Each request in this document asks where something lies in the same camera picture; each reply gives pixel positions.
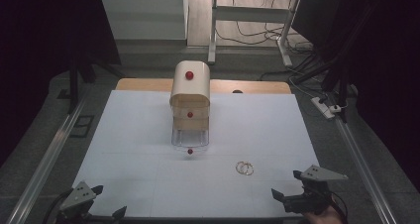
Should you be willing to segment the person's right hand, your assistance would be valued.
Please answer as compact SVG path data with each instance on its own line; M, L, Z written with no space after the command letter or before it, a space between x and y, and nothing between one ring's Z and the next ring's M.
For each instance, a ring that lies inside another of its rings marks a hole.
M303 216L311 224L343 224L341 216L332 206L329 206L321 214L316 215L312 212L307 212Z

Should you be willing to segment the white power strip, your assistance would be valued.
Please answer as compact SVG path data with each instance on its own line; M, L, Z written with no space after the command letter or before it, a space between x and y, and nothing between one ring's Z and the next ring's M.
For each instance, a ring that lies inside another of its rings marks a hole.
M335 117L335 115L330 111L330 108L324 103L320 102L319 97L312 98L311 102L326 119L333 119Z

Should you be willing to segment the aluminium floor rail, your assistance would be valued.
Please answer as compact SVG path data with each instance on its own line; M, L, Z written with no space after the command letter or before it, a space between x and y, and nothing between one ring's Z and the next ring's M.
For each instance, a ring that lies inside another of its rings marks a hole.
M80 92L80 98L74 110L65 117L57 129L48 149L37 166L34 174L20 196L6 224L25 224L37 198L39 197L53 166L72 130L80 112L82 111L90 90L84 89Z
M336 120L336 124L370 196L370 199L376 209L381 223L397 224L397 219L395 218L382 189L374 178L373 173L369 168L368 162L365 159L350 127L340 118Z

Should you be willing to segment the small cream drawer cabinet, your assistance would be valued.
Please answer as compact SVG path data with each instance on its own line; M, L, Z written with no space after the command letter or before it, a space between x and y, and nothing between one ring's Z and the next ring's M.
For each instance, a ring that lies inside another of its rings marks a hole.
M210 114L210 69L198 60L175 68L169 104L175 130L206 131Z

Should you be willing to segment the black floor socket plate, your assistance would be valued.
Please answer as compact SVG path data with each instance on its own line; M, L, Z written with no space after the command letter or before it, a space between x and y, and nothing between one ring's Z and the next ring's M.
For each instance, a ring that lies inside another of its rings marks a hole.
M93 115L80 115L70 132L70 138L86 138L94 120Z

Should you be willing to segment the clear drawer with red knob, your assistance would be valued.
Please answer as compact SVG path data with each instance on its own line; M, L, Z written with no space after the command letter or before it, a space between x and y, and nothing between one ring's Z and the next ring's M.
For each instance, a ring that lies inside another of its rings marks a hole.
M209 145L209 131L173 129L171 143L177 150L189 155L206 151Z

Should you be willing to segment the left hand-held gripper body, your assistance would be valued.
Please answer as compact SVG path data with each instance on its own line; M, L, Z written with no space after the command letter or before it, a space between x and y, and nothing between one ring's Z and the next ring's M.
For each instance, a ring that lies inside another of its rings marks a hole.
M97 194L81 181L60 205L57 222L85 222L89 217L89 209Z

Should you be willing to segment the white paper sheet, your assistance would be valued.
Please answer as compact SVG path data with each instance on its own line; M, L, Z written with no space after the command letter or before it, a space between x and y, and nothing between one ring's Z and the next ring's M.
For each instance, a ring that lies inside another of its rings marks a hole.
M177 150L171 132L168 93L112 91L76 176L104 186L92 214L126 206L130 217L282 217L271 190L301 193L293 171L318 162L291 94L212 94L206 151ZM254 173L238 173L238 162Z

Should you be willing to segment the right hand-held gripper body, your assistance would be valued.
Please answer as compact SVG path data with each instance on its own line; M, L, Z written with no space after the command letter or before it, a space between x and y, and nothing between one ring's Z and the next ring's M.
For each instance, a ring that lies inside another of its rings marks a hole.
M332 204L330 180L347 180L345 174L312 165L302 172L303 193L284 196L283 206L286 212L321 214Z

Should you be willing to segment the white desk frame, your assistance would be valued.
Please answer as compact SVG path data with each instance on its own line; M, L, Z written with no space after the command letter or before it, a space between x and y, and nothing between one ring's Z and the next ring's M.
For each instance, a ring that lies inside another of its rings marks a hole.
M287 9L250 8L238 6L218 6L217 0L212 0L211 33L208 51L208 63L214 64L216 59L216 23L218 21L238 21L256 23L279 23L283 25L280 36L275 40L279 48L283 64L292 67L290 56L286 52L286 39L293 22L299 0L290 0Z

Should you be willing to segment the black stand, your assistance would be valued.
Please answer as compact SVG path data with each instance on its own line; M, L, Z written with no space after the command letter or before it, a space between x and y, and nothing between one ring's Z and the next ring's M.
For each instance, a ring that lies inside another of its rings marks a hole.
M78 104L78 75L85 83L93 83L96 74L93 69L95 57L91 54L74 55L69 62L69 109L71 114Z
M337 30L332 40L328 43L329 71L322 82L324 91L332 92L338 88L337 106L341 107L338 116L347 122L347 86L349 81L350 63L349 53L359 33L360 14L358 12L342 14L343 25Z

